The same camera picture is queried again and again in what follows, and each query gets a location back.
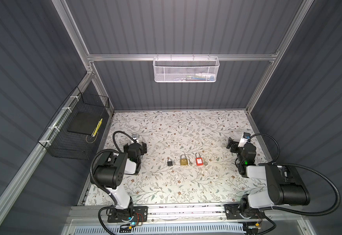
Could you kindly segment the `red safety padlock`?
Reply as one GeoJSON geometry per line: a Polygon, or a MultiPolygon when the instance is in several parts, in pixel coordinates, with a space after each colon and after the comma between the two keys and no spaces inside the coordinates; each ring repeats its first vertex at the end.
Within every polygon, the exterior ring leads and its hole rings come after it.
{"type": "Polygon", "coordinates": [[[197,166],[207,166],[208,162],[204,160],[199,152],[195,153],[195,161],[197,166]]]}

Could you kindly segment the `small black padlock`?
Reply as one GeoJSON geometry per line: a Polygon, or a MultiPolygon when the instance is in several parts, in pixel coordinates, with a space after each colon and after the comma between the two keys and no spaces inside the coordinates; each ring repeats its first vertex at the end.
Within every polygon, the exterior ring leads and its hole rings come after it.
{"type": "Polygon", "coordinates": [[[168,158],[167,166],[173,166],[173,160],[171,158],[168,158]]]}

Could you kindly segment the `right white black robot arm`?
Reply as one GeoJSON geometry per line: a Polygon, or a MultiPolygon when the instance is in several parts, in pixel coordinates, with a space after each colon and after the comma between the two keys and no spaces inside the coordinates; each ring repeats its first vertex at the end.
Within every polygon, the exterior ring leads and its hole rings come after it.
{"type": "Polygon", "coordinates": [[[310,194],[294,166],[277,166],[272,163],[255,164],[257,148],[249,143],[250,134],[245,133],[240,141],[228,139],[226,148],[237,155],[235,166],[244,178],[266,181],[266,191],[244,194],[236,207],[244,219],[249,219],[260,208],[277,205],[305,206],[310,203],[310,194]]]}

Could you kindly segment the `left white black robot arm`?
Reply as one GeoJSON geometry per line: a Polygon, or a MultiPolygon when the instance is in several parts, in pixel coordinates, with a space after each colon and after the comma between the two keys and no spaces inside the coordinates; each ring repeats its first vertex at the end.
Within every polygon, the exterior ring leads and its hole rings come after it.
{"type": "Polygon", "coordinates": [[[147,221],[147,206],[135,206],[124,188],[125,175],[137,175],[141,157],[147,153],[147,144],[124,145],[124,152],[104,149],[98,152],[91,163],[89,175],[93,185],[104,191],[113,200],[107,211],[107,222],[147,221]]]}

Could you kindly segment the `brass padlock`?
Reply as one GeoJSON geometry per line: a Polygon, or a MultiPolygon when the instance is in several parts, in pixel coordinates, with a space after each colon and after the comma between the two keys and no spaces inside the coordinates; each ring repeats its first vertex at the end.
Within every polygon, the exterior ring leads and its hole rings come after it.
{"type": "Polygon", "coordinates": [[[192,162],[190,161],[190,159],[187,157],[186,154],[182,154],[180,156],[180,165],[181,166],[187,166],[187,165],[192,166],[192,162]]]}

